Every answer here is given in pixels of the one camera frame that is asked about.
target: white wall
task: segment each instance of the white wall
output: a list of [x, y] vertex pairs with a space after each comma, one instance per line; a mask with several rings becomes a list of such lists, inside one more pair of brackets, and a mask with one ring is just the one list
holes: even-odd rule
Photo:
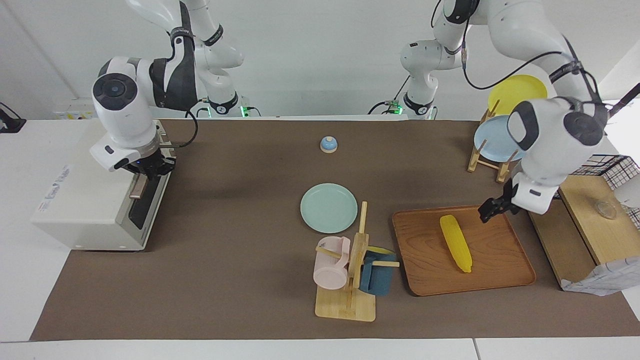
[[[436, 0], [211, 1], [225, 36], [236, 38], [246, 53], [244, 65], [230, 71], [236, 87], [263, 115], [365, 113], [374, 103], [391, 98], [403, 82], [402, 46], [433, 38], [428, 22]], [[632, 44], [627, 39], [640, 32], [637, 1], [543, 3], [550, 20], [598, 79], [628, 52]], [[113, 56], [152, 59], [170, 54], [164, 31], [139, 18], [124, 0], [0, 0], [0, 4], [15, 14], [15, 21], [36, 42], [29, 45], [28, 36], [16, 33], [19, 27], [10, 22], [0, 24], [0, 100], [29, 111], [28, 117], [50, 117], [53, 97], [73, 98], [74, 93], [88, 97], [97, 71]], [[2, 16], [12, 17], [4, 10]], [[45, 56], [25, 54], [34, 46]], [[519, 65], [493, 49], [486, 28], [472, 28], [468, 46], [469, 76], [479, 85]], [[43, 58], [50, 58], [51, 65], [36, 66], [34, 62], [42, 63]], [[59, 69], [62, 78], [47, 67]], [[527, 72], [546, 78], [534, 67]], [[470, 88], [460, 69], [437, 76], [440, 118], [475, 119], [482, 114], [488, 91]], [[13, 95], [13, 89], [26, 95]]]

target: brown wooden tray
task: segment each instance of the brown wooden tray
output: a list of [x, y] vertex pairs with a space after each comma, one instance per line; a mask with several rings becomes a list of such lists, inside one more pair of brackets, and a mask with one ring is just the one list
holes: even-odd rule
[[[409, 288], [416, 296], [506, 288], [536, 280], [527, 255], [506, 215], [487, 224], [478, 206], [399, 211], [394, 229]], [[473, 258], [470, 274], [454, 262], [440, 229], [440, 217], [456, 217]]]

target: white cup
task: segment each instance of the white cup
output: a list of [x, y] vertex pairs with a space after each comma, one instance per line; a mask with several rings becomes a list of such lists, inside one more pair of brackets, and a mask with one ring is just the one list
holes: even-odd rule
[[318, 286], [327, 290], [337, 290], [347, 283], [347, 269], [349, 261], [349, 246], [351, 240], [340, 236], [327, 236], [320, 240], [319, 247], [342, 254], [340, 259], [332, 258], [321, 252], [316, 252], [314, 267], [314, 281]]

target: wooden board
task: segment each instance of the wooden board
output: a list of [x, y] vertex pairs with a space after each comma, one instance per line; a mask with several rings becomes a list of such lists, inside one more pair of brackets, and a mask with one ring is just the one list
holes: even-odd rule
[[553, 200], [544, 215], [529, 213], [558, 284], [584, 280], [596, 267], [562, 200]]
[[[409, 288], [416, 296], [529, 285], [536, 274], [506, 215], [487, 224], [478, 206], [400, 211], [393, 223]], [[440, 229], [440, 217], [453, 215], [473, 259], [465, 274], [454, 262]]]
[[316, 316], [372, 322], [376, 319], [376, 297], [357, 288], [351, 293], [352, 306], [348, 305], [349, 291], [327, 290], [320, 286], [316, 292]]
[[[560, 186], [573, 221], [585, 239], [596, 264], [640, 256], [640, 232], [613, 197], [613, 191], [600, 176], [569, 176]], [[618, 216], [610, 220], [595, 208], [599, 200], [609, 199]]]

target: yellow plate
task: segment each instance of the yellow plate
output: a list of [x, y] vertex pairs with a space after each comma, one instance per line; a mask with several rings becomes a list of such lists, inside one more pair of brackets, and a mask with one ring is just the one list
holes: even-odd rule
[[546, 99], [547, 87], [538, 78], [531, 75], [514, 75], [499, 83], [489, 94], [489, 110], [500, 100], [495, 109], [496, 115], [509, 115], [513, 108], [529, 99]]

